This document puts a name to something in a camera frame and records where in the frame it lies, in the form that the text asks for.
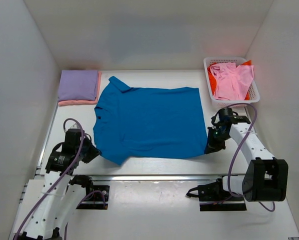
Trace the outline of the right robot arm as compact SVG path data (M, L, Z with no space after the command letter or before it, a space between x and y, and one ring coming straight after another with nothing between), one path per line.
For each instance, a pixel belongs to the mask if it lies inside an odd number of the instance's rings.
M214 196L226 200L230 195L243 197L248 202L282 202L286 198L288 169L284 159L276 158L253 131L254 120L235 113L231 106L219 109L211 118L205 154L226 148L229 139L237 143L234 156L242 153L248 164L243 176L233 176L236 157L233 157L228 174L213 188Z

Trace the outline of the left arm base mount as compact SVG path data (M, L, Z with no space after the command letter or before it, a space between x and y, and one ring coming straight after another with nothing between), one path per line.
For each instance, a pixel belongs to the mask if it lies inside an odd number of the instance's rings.
M109 206L110 182L90 177L89 185L77 210L107 210Z

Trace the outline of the blue polo t-shirt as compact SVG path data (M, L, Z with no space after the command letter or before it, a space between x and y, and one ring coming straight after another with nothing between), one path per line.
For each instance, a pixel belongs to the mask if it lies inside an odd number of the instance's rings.
M112 76L94 112L94 143L115 164L204 154L208 137L198 88L131 87Z

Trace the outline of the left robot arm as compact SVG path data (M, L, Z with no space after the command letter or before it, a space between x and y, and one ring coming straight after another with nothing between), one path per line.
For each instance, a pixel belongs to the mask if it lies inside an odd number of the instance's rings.
M93 181L87 175L73 175L79 162L89 163L100 151L81 129L69 129L63 142L53 149L45 166L41 195L20 224L15 240L63 240L71 214L94 194Z

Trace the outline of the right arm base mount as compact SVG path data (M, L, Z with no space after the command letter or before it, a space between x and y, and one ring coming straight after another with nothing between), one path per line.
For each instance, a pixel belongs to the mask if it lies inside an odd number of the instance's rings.
M185 196L198 198L201 212L240 212L247 210L244 198L234 197L225 191L220 178L215 182L200 184L189 189Z

